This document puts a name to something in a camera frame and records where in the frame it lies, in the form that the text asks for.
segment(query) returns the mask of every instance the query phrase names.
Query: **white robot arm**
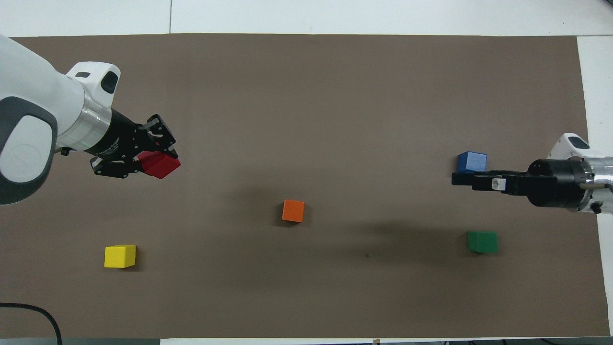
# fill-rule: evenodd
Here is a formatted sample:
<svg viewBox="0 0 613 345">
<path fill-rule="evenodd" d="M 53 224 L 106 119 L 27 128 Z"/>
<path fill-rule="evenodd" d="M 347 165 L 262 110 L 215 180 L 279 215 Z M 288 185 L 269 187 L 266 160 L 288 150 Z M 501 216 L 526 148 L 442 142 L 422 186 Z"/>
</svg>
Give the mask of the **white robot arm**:
<svg viewBox="0 0 613 345">
<path fill-rule="evenodd" d="M 159 115 L 140 125 L 111 108 L 120 75 L 100 62 L 79 62 L 64 75 L 0 35 L 0 204 L 32 195 L 57 151 L 88 152 L 95 174 L 119 178 L 163 178 L 180 165 Z"/>
<path fill-rule="evenodd" d="M 574 133 L 563 134 L 547 159 L 535 160 L 528 171 L 455 172 L 451 184 L 527 196 L 539 207 L 613 213 L 613 157 L 603 155 Z"/>
</svg>

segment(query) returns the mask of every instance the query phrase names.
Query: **red block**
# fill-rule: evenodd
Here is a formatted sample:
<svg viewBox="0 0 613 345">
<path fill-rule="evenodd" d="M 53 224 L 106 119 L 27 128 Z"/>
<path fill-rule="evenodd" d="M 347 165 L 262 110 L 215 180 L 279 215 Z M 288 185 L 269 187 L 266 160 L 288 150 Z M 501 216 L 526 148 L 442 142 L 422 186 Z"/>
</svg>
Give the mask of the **red block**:
<svg viewBox="0 0 613 345">
<path fill-rule="evenodd" d="M 173 158 L 162 152 L 144 151 L 138 157 L 143 167 L 143 172 L 158 179 L 165 178 L 166 175 L 181 166 L 178 158 Z"/>
</svg>

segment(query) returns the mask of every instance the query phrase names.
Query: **green block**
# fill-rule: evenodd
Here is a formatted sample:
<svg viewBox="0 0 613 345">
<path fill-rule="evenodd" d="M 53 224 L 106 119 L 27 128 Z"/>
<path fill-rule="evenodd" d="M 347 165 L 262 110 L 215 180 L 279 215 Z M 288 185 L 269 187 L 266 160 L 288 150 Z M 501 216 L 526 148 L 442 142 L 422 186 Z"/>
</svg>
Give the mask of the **green block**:
<svg viewBox="0 0 613 345">
<path fill-rule="evenodd" d="M 497 253 L 498 235 L 488 231 L 469 231 L 468 248 L 477 253 Z"/>
</svg>

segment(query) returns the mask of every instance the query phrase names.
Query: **black cable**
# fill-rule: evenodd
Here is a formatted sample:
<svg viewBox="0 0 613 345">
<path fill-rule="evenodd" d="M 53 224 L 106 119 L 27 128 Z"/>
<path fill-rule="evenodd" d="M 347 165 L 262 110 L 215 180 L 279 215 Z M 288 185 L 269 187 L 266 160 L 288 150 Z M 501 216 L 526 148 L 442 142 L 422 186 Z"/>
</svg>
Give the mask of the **black cable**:
<svg viewBox="0 0 613 345">
<path fill-rule="evenodd" d="M 53 326 L 53 330 L 55 331 L 55 338 L 58 340 L 58 345 L 62 345 L 62 334 L 60 334 L 59 332 L 58 323 L 55 322 L 55 319 L 53 318 L 53 316 L 51 316 L 51 314 L 49 314 L 48 311 L 40 307 L 37 307 L 37 306 L 32 306 L 30 304 L 23 304 L 23 303 L 0 303 L 0 308 L 28 309 L 28 310 L 37 311 L 43 314 L 47 318 L 47 320 L 51 322 L 51 326 Z"/>
</svg>

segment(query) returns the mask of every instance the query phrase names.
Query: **orange block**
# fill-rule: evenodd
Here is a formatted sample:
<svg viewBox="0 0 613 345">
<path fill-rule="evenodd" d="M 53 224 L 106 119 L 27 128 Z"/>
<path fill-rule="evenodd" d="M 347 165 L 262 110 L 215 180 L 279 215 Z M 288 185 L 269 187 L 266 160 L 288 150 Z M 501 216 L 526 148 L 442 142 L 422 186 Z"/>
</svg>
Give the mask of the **orange block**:
<svg viewBox="0 0 613 345">
<path fill-rule="evenodd" d="M 305 213 L 305 202 L 296 200 L 286 200 L 283 202 L 283 216 L 281 219 L 290 222 L 302 222 Z"/>
</svg>

